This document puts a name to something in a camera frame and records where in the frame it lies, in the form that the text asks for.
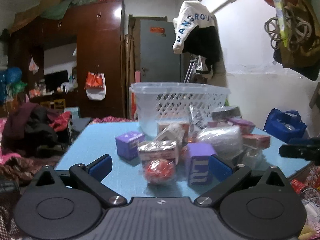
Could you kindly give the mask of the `blue shopping bag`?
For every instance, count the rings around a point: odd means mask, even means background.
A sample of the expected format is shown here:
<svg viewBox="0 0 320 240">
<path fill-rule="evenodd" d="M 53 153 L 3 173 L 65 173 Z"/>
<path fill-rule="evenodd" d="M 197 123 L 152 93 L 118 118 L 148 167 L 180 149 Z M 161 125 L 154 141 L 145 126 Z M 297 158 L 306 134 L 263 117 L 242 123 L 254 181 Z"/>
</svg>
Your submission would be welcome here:
<svg viewBox="0 0 320 240">
<path fill-rule="evenodd" d="M 272 109 L 264 124 L 264 131 L 273 137 L 288 143 L 292 138 L 302 138 L 307 125 L 302 121 L 298 111 Z"/>
</svg>

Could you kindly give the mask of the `grey roll in plastic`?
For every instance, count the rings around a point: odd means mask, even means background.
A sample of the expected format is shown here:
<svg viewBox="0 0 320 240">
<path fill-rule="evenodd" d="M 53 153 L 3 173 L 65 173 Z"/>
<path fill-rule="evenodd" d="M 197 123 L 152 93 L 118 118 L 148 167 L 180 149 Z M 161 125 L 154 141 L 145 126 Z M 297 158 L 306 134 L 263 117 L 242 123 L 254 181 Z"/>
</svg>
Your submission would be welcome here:
<svg viewBox="0 0 320 240">
<path fill-rule="evenodd" d="M 205 128 L 196 136 L 197 142 L 213 146 L 218 156 L 232 160 L 242 153 L 242 133 L 239 126 Z"/>
</svg>

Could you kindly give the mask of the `purple box with white letters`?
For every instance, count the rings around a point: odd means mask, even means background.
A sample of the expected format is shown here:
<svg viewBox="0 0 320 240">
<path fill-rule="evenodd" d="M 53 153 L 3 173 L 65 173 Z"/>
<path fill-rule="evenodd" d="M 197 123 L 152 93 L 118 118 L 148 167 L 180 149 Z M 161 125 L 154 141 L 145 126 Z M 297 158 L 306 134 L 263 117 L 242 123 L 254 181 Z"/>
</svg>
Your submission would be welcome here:
<svg viewBox="0 0 320 240">
<path fill-rule="evenodd" d="M 213 174 L 209 170 L 209 159 L 212 155 L 216 155 L 216 152 L 211 144 L 204 142 L 187 144 L 184 166 L 189 186 L 209 185 L 212 183 Z"/>
</svg>

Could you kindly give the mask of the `red carton box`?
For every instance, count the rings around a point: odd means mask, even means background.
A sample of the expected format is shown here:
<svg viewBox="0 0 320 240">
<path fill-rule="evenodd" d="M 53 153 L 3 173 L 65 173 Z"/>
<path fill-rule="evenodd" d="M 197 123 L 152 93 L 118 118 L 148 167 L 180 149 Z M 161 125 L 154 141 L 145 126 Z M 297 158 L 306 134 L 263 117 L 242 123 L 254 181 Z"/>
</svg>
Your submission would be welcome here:
<svg viewBox="0 0 320 240">
<path fill-rule="evenodd" d="M 242 140 L 244 145 L 264 150 L 270 147 L 271 137 L 269 135 L 244 134 Z"/>
</svg>

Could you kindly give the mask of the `small purple box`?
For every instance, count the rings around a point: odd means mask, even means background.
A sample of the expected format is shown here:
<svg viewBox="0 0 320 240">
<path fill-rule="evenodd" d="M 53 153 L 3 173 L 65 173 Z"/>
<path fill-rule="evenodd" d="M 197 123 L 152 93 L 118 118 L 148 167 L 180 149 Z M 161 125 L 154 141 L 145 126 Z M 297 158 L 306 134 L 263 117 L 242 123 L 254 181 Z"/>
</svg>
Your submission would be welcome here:
<svg viewBox="0 0 320 240">
<path fill-rule="evenodd" d="M 137 131 L 129 131 L 116 137 L 117 154 L 126 160 L 138 157 L 138 145 L 145 141 L 145 135 Z"/>
</svg>

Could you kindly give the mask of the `red ball in bag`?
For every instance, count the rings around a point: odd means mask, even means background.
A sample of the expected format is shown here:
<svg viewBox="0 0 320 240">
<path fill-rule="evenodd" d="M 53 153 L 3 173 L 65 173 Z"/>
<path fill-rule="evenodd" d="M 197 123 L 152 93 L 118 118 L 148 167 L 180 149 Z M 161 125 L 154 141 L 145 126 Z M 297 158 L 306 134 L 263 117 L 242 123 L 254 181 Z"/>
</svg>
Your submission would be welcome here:
<svg viewBox="0 0 320 240">
<path fill-rule="evenodd" d="M 165 184 L 175 176 L 175 163 L 167 159 L 157 159 L 144 166 L 144 178 L 149 184 Z"/>
</svg>

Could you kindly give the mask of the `bagged red white box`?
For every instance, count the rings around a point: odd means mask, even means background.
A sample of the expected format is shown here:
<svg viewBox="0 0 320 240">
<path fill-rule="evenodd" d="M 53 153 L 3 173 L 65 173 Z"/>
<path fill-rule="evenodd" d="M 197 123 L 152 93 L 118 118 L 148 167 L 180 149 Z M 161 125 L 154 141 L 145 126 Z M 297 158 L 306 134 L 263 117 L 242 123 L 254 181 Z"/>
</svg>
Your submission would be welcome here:
<svg viewBox="0 0 320 240">
<path fill-rule="evenodd" d="M 138 156 L 143 163 L 166 159 L 177 165 L 179 162 L 179 147 L 174 140 L 145 141 L 138 145 Z"/>
</svg>

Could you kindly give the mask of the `pile of dark clothes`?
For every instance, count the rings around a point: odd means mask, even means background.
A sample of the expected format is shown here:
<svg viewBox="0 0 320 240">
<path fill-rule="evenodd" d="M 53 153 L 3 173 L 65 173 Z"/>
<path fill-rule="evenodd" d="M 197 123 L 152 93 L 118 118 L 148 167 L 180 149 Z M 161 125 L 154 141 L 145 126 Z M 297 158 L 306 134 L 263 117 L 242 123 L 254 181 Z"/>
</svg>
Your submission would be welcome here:
<svg viewBox="0 0 320 240">
<path fill-rule="evenodd" d="M 26 102 L 6 120 L 1 139 L 2 153 L 41 159 L 63 155 L 72 144 L 71 121 L 69 111 L 59 113 Z"/>
</svg>

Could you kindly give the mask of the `orange white plastic bag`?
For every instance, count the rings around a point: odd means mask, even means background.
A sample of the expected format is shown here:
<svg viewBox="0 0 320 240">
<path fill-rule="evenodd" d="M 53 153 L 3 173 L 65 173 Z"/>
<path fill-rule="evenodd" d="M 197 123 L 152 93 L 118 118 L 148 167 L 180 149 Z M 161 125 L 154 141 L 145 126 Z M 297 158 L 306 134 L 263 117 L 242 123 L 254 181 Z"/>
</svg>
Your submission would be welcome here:
<svg viewBox="0 0 320 240">
<path fill-rule="evenodd" d="M 86 77 L 85 90 L 89 100 L 104 100 L 106 95 L 104 74 L 88 72 Z"/>
</svg>

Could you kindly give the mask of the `white plastic laundry basket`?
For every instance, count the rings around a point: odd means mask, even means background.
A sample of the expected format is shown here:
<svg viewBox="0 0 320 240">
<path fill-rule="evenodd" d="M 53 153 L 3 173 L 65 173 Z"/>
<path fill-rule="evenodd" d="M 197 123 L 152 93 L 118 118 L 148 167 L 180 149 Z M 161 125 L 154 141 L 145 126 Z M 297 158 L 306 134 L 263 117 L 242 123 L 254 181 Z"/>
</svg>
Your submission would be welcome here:
<svg viewBox="0 0 320 240">
<path fill-rule="evenodd" d="M 189 107 L 198 110 L 203 119 L 211 119 L 217 107 L 225 105 L 228 88 L 200 83 L 141 82 L 133 83 L 136 113 L 142 131 L 155 137 L 159 121 L 188 121 Z"/>
</svg>

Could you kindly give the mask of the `dark red wooden wardrobe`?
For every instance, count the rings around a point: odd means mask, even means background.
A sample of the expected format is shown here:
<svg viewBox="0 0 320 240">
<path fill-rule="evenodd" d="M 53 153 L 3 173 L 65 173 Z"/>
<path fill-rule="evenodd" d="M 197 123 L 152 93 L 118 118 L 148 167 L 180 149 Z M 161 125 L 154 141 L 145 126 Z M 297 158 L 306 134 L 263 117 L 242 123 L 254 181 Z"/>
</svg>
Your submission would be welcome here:
<svg viewBox="0 0 320 240">
<path fill-rule="evenodd" d="M 69 8 L 63 19 L 38 16 L 12 32 L 8 65 L 22 70 L 22 79 L 33 87 L 44 76 L 44 51 L 76 43 L 78 88 L 68 94 L 67 106 L 78 106 L 83 117 L 125 116 L 124 2 L 92 3 Z M 88 72 L 105 76 L 106 96 L 89 100 L 85 91 Z"/>
</svg>

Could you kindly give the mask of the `grey metal door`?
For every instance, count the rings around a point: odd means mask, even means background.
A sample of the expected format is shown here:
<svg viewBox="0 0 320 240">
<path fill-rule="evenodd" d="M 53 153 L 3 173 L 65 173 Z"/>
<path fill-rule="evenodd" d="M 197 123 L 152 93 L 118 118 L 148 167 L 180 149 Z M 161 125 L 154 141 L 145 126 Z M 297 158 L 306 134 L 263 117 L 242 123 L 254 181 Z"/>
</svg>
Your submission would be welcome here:
<svg viewBox="0 0 320 240">
<path fill-rule="evenodd" d="M 180 82 L 180 56 L 172 46 L 174 25 L 156 20 L 140 21 L 140 78 L 142 82 Z"/>
</svg>

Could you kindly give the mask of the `black hanging garment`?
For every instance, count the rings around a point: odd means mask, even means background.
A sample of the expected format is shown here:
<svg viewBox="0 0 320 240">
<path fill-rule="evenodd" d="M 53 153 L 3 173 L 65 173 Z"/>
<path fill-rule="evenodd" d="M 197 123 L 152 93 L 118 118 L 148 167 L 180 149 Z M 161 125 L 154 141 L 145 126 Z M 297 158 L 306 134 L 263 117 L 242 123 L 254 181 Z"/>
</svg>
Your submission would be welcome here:
<svg viewBox="0 0 320 240">
<path fill-rule="evenodd" d="M 199 70 L 200 74 L 209 74 L 214 64 L 220 61 L 220 40 L 215 26 L 200 28 L 196 26 L 184 42 L 182 53 L 191 53 L 205 58 L 207 70 Z"/>
</svg>

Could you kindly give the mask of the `white cloth with blue letters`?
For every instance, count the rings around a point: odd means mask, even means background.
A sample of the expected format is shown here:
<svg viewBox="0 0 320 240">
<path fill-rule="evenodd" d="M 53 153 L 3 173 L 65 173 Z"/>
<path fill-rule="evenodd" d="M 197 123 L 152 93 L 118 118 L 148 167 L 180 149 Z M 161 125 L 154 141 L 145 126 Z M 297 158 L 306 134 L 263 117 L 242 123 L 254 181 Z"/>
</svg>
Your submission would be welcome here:
<svg viewBox="0 0 320 240">
<path fill-rule="evenodd" d="M 196 27 L 214 26 L 214 18 L 206 6 L 199 1 L 184 1 L 178 17 L 174 18 L 175 42 L 172 46 L 175 54 L 182 54 L 184 43 Z"/>
</svg>

